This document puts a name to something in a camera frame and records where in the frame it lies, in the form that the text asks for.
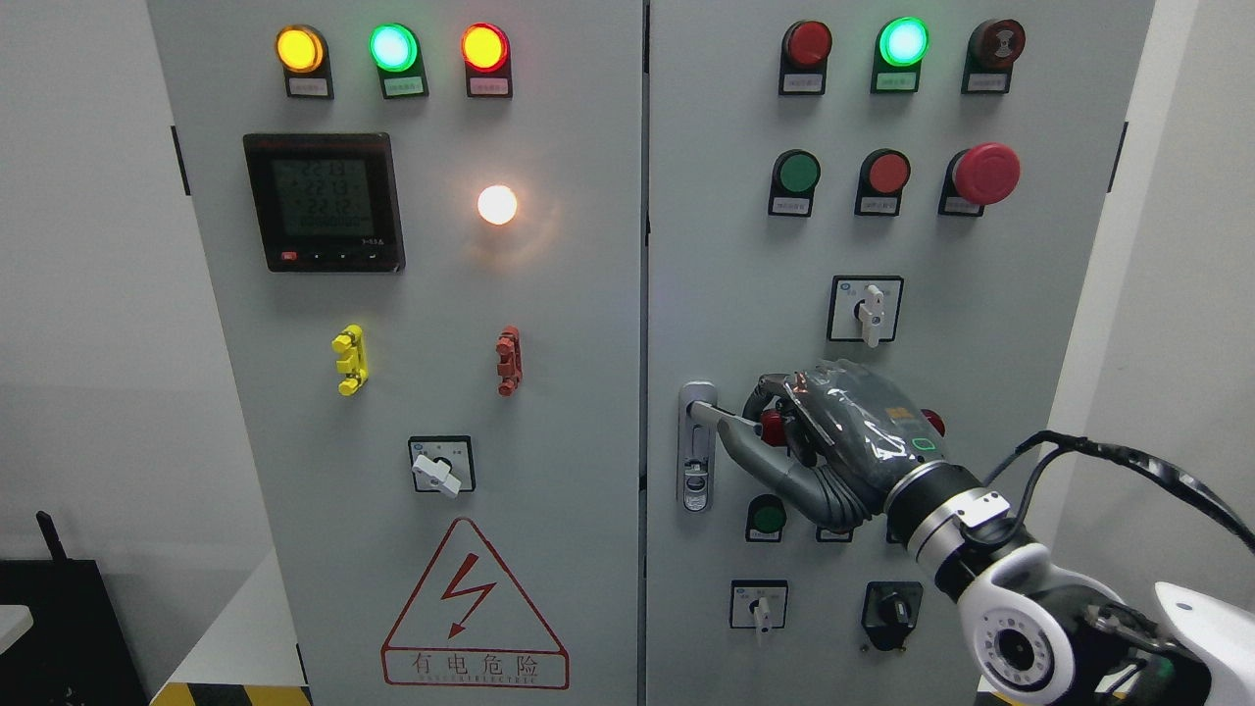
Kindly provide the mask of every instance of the green indicator light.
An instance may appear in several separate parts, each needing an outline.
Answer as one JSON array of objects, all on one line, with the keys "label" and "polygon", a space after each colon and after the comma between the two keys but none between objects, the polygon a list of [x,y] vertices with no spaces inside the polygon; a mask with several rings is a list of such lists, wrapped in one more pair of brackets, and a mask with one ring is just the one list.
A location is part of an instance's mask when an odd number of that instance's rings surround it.
[{"label": "green indicator light", "polygon": [[379,25],[370,34],[370,55],[385,71],[408,70],[418,59],[414,33],[398,24]]},{"label": "green indicator light", "polygon": [[897,18],[880,30],[880,55],[891,66],[911,66],[929,50],[929,28],[919,18]]},{"label": "green indicator light", "polygon": [[809,191],[820,181],[820,163],[809,154],[793,154],[781,164],[779,179],[793,193]]}]

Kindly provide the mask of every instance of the glowing white light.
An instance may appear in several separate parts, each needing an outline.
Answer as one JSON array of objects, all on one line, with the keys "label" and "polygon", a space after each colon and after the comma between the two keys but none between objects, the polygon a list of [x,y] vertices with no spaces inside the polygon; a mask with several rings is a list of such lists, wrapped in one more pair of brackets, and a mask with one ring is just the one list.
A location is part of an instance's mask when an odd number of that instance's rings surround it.
[{"label": "glowing white light", "polygon": [[479,216],[494,226],[506,224],[518,212],[518,198],[508,186],[496,184],[479,192]]}]

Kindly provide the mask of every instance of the yellow terminal connector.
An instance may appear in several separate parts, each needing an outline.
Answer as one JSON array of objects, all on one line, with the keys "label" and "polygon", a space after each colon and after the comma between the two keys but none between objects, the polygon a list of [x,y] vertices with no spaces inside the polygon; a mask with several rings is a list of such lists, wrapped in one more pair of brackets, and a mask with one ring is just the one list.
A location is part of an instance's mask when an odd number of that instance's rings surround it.
[{"label": "yellow terminal connector", "polygon": [[356,395],[370,379],[370,371],[366,369],[366,340],[361,326],[358,324],[344,326],[344,330],[331,339],[331,350],[339,356],[335,372],[344,375],[338,386],[340,395],[345,398]]}]

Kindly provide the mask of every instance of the yellow indicator light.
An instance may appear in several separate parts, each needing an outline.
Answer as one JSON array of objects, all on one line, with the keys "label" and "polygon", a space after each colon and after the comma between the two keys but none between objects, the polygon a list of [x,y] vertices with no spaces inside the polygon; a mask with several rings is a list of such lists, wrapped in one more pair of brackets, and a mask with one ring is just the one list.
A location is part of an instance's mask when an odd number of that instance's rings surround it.
[{"label": "yellow indicator light", "polygon": [[506,224],[518,212],[518,198],[508,186],[496,184],[479,192],[479,217],[494,226]]},{"label": "yellow indicator light", "polygon": [[478,23],[462,34],[462,56],[471,66],[482,73],[494,71],[506,64],[510,56],[510,40],[506,33],[488,23]]},{"label": "yellow indicator light", "polygon": [[307,74],[323,65],[326,48],[318,30],[306,25],[290,25],[275,38],[279,60],[294,74]]}]

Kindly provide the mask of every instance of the gray metal panel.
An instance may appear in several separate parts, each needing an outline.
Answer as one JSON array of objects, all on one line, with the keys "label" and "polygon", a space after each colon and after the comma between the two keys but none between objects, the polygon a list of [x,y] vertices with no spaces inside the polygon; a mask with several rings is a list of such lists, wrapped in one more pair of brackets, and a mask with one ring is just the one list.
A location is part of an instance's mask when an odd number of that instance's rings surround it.
[{"label": "gray metal panel", "polygon": [[[634,702],[641,5],[149,9],[315,698]],[[418,35],[430,97],[382,99],[366,40],[383,21]],[[473,21],[510,35],[512,100],[464,94],[458,41]],[[285,97],[272,43],[291,23],[325,35],[334,100]],[[407,268],[266,271],[241,135],[371,130],[392,135]],[[496,182],[521,202],[497,231],[474,212]],[[350,321],[365,329],[371,377],[345,400],[330,340]],[[506,324],[522,331],[512,399],[496,394]],[[414,494],[408,438],[461,434],[474,441],[476,493]],[[570,690],[384,683],[380,646],[458,515],[476,520],[563,642]],[[469,638],[473,626],[459,637]]]},{"label": "gray metal panel", "polygon": [[[860,652],[865,586],[922,578],[885,523],[817,544],[791,515],[781,544],[743,542],[762,488],[720,449],[704,514],[675,500],[680,386],[708,380],[739,409],[757,376],[848,357],[946,420],[978,474],[1050,408],[1152,3],[655,0],[651,5],[648,687],[671,703],[965,703],[976,682],[958,614],[924,598],[905,653]],[[917,14],[932,44],[914,95],[870,95],[876,33]],[[1009,95],[961,95],[964,50],[990,18],[1028,33]],[[801,19],[835,35],[823,97],[776,94],[781,38]],[[959,149],[1010,144],[1024,174],[983,218],[936,214]],[[858,167],[881,147],[912,176],[902,214],[857,217]],[[769,217],[777,154],[823,168],[811,218]],[[832,275],[902,275],[897,339],[826,342]],[[1013,475],[1008,487],[1023,475]],[[789,581],[788,627],[756,648],[728,630],[729,582]]]}]

